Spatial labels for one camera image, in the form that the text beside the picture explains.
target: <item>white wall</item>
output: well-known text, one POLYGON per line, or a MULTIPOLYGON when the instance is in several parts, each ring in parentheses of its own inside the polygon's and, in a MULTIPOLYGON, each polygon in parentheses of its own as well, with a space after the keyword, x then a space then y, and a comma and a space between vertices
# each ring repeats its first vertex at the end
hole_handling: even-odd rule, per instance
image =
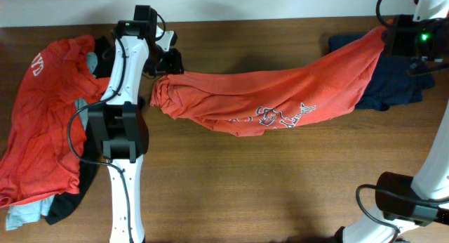
MULTIPOLYGON (((0 0, 0 27, 116 23, 134 5, 167 21, 252 20, 374 15, 377 0, 0 0)), ((412 13, 413 0, 385 0, 385 15, 412 13)))

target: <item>wooden surface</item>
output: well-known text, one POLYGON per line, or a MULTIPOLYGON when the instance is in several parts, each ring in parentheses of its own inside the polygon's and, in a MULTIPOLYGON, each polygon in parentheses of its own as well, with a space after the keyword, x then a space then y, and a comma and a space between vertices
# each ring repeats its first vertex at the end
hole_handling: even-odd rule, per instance
MULTIPOLYGON (((326 51, 333 34, 367 32, 374 18, 170 23, 187 70, 233 73, 304 66, 326 51)), ((33 57, 65 37, 108 34, 111 25, 0 29, 0 151, 20 80, 33 57)), ((424 102, 343 117, 263 136, 236 138, 192 121, 144 110, 150 132, 142 168, 142 220, 150 242, 268 242, 296 235, 331 236, 358 220, 356 187, 384 171, 417 173, 449 97, 449 76, 436 76, 424 102)), ((142 91, 151 83, 143 79, 142 91)), ((49 226, 45 220, 5 232, 1 242, 107 242, 112 213, 101 168, 80 207, 49 226)), ((366 206, 373 194, 364 193, 366 206)), ((412 242, 447 242, 431 224, 404 234, 412 242)))

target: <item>stretched red shirt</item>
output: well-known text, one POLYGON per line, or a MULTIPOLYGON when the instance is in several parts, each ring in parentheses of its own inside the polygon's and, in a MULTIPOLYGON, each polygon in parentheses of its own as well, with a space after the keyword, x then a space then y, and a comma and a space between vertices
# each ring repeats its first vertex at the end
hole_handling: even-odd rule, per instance
MULTIPOLYGON (((27 204, 54 194, 79 192, 79 160, 67 144, 74 101, 99 101, 108 79, 95 79, 86 65, 92 36, 51 43, 25 73, 15 100, 8 147, 0 161, 0 207, 27 204)), ((83 152, 86 134, 77 117, 72 142, 83 152)))
POLYGON ((384 48, 383 31, 293 70, 167 75, 156 82, 151 105, 235 136, 332 119, 352 112, 363 95, 384 48))

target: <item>green light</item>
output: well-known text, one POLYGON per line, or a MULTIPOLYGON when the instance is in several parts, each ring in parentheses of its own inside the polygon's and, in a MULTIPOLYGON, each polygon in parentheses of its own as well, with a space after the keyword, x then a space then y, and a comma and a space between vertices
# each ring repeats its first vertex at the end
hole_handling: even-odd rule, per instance
POLYGON ((423 41, 426 41, 428 38, 429 38, 429 35, 428 35, 428 34, 421 34, 421 39, 422 39, 423 41))

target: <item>gray cloth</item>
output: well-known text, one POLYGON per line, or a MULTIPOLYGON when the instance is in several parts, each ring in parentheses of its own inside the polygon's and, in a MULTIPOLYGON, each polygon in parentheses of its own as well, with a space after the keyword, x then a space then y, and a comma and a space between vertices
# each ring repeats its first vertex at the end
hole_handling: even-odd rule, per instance
MULTIPOLYGON (((86 56, 86 64, 92 73, 98 64, 96 54, 88 53, 86 56)), ((88 104, 84 98, 77 99, 74 103, 77 109, 88 104)), ((87 110, 83 110, 79 114, 79 118, 83 124, 84 130, 86 130, 88 122, 87 110)), ((55 195, 30 204, 11 205, 9 207, 8 214, 6 215, 6 230, 15 230, 25 223, 39 221, 39 219, 41 219, 41 215, 47 216, 54 198, 55 195)))

